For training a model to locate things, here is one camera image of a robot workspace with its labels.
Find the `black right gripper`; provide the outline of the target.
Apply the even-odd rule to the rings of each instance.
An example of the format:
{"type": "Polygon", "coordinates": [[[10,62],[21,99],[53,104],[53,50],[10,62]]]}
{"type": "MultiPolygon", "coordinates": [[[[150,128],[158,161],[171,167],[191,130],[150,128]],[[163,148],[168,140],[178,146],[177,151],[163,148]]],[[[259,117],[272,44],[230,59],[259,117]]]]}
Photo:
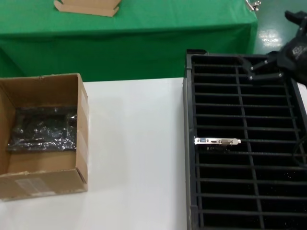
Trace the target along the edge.
{"type": "Polygon", "coordinates": [[[264,61],[255,65],[241,56],[240,64],[250,81],[290,77],[298,83],[307,83],[307,13],[285,11],[284,15],[288,21],[299,25],[296,36],[277,54],[268,54],[264,61]]]}

